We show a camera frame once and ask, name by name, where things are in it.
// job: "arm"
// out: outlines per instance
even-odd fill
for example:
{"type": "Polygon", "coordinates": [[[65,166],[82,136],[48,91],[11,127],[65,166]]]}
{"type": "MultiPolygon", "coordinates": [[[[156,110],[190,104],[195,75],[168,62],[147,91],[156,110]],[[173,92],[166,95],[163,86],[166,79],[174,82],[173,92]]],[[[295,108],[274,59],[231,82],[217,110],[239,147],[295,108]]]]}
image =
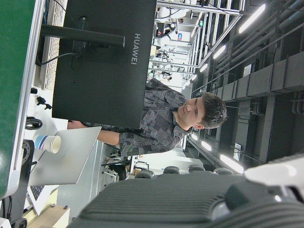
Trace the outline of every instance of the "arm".
{"type": "Polygon", "coordinates": [[[119,133],[117,132],[101,130],[97,139],[110,145],[119,146],[119,133]]]}
{"type": "MultiPolygon", "coordinates": [[[[81,122],[79,121],[71,121],[67,124],[68,129],[76,129],[76,128],[86,128],[81,122]]],[[[110,145],[118,145],[119,146],[119,133],[101,130],[97,139],[110,144],[110,145]]]]}

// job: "keyboard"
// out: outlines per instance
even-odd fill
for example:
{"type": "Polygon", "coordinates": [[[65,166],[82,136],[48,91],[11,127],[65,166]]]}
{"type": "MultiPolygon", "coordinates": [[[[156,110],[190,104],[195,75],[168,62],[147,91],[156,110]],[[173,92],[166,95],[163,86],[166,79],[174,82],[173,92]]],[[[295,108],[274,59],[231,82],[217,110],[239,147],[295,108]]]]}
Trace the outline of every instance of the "keyboard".
{"type": "MultiPolygon", "coordinates": [[[[49,9],[47,16],[48,25],[63,26],[66,12],[55,1],[49,0],[49,9]]],[[[67,8],[67,0],[57,0],[65,9],[67,8]]],[[[46,62],[59,55],[59,38],[45,37],[42,62],[46,62]]],[[[56,77],[57,59],[41,66],[40,80],[41,89],[54,90],[56,77]]]]}
{"type": "Polygon", "coordinates": [[[44,188],[44,185],[39,186],[31,186],[30,189],[32,190],[32,193],[34,195],[35,200],[38,199],[39,195],[41,194],[42,190],[44,188]]]}

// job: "gray patterned shirt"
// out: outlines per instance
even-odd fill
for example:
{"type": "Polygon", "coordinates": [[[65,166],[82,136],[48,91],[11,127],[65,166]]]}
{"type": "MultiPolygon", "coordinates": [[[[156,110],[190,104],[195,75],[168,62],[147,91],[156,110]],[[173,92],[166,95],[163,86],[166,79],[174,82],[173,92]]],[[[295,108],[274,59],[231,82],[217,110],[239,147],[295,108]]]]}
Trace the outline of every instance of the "gray patterned shirt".
{"type": "Polygon", "coordinates": [[[140,129],[93,124],[119,134],[122,156],[160,153],[172,150],[181,138],[192,131],[183,130],[173,112],[186,102],[179,92],[153,78],[146,85],[140,129]]]}

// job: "computer monitor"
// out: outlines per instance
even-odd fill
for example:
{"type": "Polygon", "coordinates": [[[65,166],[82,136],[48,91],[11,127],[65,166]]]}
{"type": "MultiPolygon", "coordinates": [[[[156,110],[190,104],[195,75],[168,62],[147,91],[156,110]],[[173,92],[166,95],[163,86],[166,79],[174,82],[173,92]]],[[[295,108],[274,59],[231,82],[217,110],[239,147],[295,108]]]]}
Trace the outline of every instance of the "computer monitor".
{"type": "Polygon", "coordinates": [[[77,55],[58,59],[52,117],[140,128],[155,8],[156,0],[68,1],[65,28],[112,34],[118,44],[90,34],[60,40],[60,55],[77,55]]]}

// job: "paper cup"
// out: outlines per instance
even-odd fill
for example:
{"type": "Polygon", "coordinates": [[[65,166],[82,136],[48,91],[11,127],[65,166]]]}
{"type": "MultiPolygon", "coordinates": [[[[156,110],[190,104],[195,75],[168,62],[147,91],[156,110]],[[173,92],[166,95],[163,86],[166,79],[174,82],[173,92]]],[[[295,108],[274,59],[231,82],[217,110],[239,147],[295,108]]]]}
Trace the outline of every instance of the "paper cup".
{"type": "Polygon", "coordinates": [[[34,143],[37,149],[57,153],[61,146],[61,138],[58,135],[38,135],[34,137],[34,143]]]}

